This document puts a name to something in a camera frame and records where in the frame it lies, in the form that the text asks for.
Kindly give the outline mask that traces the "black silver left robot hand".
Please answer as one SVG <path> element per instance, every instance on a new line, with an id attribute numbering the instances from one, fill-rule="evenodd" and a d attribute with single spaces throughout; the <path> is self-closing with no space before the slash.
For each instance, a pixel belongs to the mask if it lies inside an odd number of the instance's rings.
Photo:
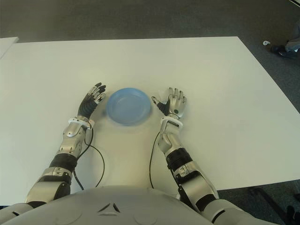
<path id="1" fill-rule="evenodd" d="M 106 85 L 101 82 L 95 84 L 82 100 L 77 115 L 89 119 L 100 102 L 104 100 L 105 89 Z"/>

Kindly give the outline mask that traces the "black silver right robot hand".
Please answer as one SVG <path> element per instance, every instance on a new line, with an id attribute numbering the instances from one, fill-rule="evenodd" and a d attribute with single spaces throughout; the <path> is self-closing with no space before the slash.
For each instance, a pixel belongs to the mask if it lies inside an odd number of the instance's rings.
<path id="1" fill-rule="evenodd" d="M 169 95 L 165 103 L 162 103 L 154 96 L 151 99 L 164 116 L 179 120 L 184 114 L 187 98 L 184 96 L 183 91 L 177 88 L 169 88 Z"/>

